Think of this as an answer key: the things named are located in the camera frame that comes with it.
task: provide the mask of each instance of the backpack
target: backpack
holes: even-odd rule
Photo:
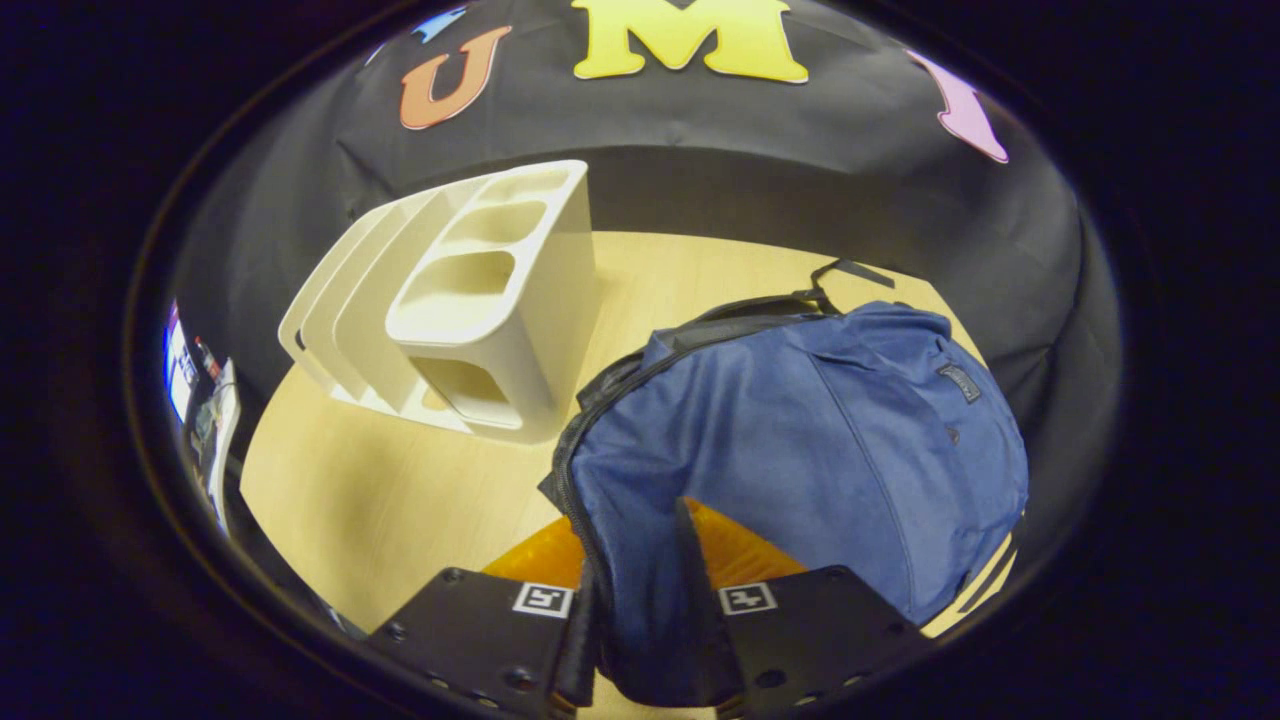
[[[709,705],[680,507],[692,498],[806,568],[842,565],[916,625],[1021,515],[1027,456],[947,318],[840,313],[819,278],[722,305],[595,377],[539,486],[586,552],[600,666],[636,702]]]

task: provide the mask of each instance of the yellow letter m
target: yellow letter m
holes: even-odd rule
[[[685,9],[667,0],[573,0],[588,12],[586,59],[573,67],[582,79],[628,76],[644,68],[631,51],[635,35],[663,65],[678,70],[716,32],[707,67],[728,76],[801,83],[809,70],[791,58],[781,0],[695,0]]]

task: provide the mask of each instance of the wooden table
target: wooden table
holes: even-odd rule
[[[641,347],[657,328],[722,302],[805,288],[809,273],[831,260],[669,234],[598,232],[594,243],[600,314],[579,386]],[[900,300],[943,314],[956,341],[978,355],[931,284],[877,272],[892,277],[896,288],[840,272],[828,273],[823,286],[841,310]],[[554,446],[483,439],[347,405],[326,397],[294,366],[253,433],[241,492],[294,571],[371,630],[445,566],[479,570],[559,515],[535,487],[550,469]],[[596,705],[581,714],[714,715],[710,708],[635,706],[603,678]]]

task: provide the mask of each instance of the orange letter u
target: orange letter u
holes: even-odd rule
[[[436,100],[431,96],[435,70],[449,59],[447,53],[410,70],[401,81],[404,85],[404,92],[401,95],[401,123],[408,129],[425,129],[466,110],[488,85],[498,40],[508,32],[511,26],[494,28],[471,38],[461,47],[467,56],[467,64],[462,68],[462,81],[457,90],[448,97]]]

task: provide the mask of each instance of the desk organizer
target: desk organizer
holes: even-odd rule
[[[566,160],[370,210],[278,338],[344,402],[540,442],[562,428],[598,305],[586,164]]]

